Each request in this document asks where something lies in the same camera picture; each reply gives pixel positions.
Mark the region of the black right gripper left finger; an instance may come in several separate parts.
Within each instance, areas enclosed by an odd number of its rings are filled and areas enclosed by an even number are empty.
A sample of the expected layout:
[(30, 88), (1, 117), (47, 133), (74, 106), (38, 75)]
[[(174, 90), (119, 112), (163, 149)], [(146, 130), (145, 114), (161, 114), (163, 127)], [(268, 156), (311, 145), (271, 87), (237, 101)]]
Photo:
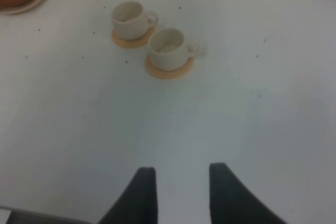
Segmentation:
[(141, 167), (132, 180), (99, 221), (100, 223), (158, 223), (158, 194), (156, 171), (153, 167)]

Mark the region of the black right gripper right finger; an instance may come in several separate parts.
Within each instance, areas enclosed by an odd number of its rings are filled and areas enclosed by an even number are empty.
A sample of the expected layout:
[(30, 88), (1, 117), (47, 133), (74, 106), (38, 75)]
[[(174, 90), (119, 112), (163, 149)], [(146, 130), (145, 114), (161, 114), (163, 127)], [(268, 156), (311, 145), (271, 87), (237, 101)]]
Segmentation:
[(211, 223), (284, 223), (225, 163), (209, 166), (209, 210)]

